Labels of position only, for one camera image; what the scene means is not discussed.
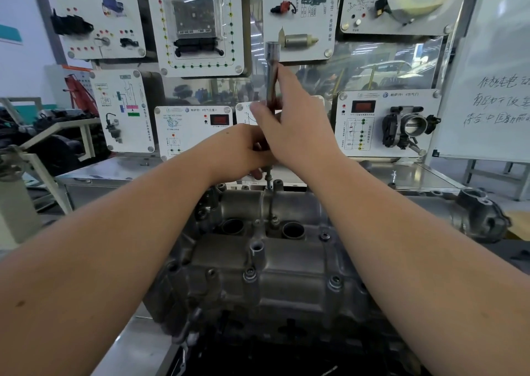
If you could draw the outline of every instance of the digital display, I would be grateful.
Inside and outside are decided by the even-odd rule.
[[[228,126],[230,125],[228,115],[210,115],[210,125],[212,126]]]
[[[352,113],[374,113],[375,101],[354,101],[351,105]]]

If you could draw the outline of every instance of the metal screw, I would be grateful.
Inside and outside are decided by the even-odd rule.
[[[322,242],[327,242],[329,239],[331,239],[331,236],[330,236],[329,233],[327,233],[327,232],[322,232],[322,233],[319,235],[319,239],[320,239]]]

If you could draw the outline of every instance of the forearm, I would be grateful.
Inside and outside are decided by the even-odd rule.
[[[526,369],[527,276],[352,161],[333,159],[307,181],[375,301],[431,372]]]
[[[0,265],[4,372],[89,374],[207,187],[200,163],[182,154],[8,255]],[[31,361],[21,358],[21,347],[37,347]]]

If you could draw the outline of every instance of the engine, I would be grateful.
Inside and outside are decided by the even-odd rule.
[[[510,225],[480,190],[408,194],[479,243],[501,239]],[[144,304],[179,344],[213,328],[233,344],[320,341],[361,349],[371,333],[387,347],[404,346],[315,195],[284,191],[281,180],[265,191],[210,188]]]

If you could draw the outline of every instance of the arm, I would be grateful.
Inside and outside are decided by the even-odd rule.
[[[283,67],[279,82],[282,123],[252,105],[272,152],[325,206],[373,298],[425,366],[444,376],[527,374],[530,279],[346,158],[321,105]]]
[[[262,138],[257,126],[222,130],[9,254],[0,265],[2,373],[90,374],[204,191],[272,163],[270,151],[252,150]]]

